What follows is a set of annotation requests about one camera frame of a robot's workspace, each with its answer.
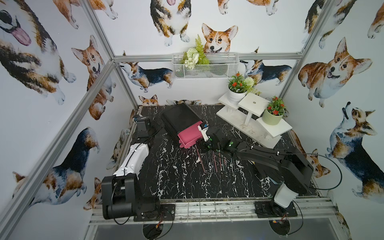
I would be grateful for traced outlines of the black drawer cabinet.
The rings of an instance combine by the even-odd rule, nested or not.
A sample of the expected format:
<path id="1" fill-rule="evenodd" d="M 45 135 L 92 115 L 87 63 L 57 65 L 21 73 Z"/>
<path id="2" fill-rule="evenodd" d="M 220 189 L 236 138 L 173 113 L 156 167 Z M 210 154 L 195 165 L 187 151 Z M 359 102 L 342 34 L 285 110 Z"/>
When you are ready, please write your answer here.
<path id="1" fill-rule="evenodd" d="M 202 122 L 201 117 L 185 103 L 171 106 L 170 109 L 161 113 L 161 120 L 166 131 L 177 142 L 180 140 L 179 133 L 198 122 Z"/>

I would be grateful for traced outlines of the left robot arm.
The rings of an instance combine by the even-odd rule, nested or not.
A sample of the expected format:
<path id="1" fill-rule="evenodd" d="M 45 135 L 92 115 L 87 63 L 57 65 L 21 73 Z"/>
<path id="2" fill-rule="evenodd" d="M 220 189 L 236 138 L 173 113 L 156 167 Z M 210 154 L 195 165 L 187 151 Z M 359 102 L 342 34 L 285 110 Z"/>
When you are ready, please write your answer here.
<path id="1" fill-rule="evenodd" d="M 160 200 L 143 195 L 138 177 L 150 152 L 148 142 L 158 129 L 148 117 L 135 115 L 133 120 L 137 124 L 135 143 L 118 170 L 102 180 L 103 217 L 106 220 L 135 217 L 137 221 L 145 221 L 161 214 Z"/>

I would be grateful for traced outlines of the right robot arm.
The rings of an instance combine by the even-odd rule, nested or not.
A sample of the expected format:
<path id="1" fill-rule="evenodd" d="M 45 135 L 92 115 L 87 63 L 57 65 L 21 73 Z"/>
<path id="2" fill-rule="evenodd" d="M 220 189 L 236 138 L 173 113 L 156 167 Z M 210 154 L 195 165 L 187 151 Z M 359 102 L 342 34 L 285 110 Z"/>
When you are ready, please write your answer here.
<path id="1" fill-rule="evenodd" d="M 198 127 L 203 136 L 203 149 L 213 151 L 224 159 L 254 163 L 257 170 L 280 184 L 272 206 L 286 209 L 298 196 L 308 192 L 314 168 L 297 149 L 269 149 L 249 145 L 240 139 L 228 139 L 216 127 Z"/>

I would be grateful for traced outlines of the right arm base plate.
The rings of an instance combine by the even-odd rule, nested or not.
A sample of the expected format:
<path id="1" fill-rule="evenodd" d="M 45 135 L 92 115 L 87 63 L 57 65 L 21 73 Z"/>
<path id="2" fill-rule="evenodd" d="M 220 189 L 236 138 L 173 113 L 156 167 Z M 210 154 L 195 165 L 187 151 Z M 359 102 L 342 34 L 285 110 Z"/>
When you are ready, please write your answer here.
<path id="1" fill-rule="evenodd" d="M 282 218 L 297 217 L 298 213 L 293 202 L 287 208 L 283 208 L 273 201 L 254 202 L 255 213 L 258 218 Z"/>

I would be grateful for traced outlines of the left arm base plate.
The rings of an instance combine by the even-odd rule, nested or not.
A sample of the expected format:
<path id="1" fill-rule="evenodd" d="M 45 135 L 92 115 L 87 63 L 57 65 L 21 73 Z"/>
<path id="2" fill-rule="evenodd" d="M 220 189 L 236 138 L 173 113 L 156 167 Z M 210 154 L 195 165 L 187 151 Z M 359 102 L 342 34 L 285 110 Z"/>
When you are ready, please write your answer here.
<path id="1" fill-rule="evenodd" d="M 137 215 L 134 216 L 135 222 L 161 222 L 173 221 L 175 219 L 176 205 L 175 204 L 160 204 L 155 206 L 153 210 L 137 210 Z"/>

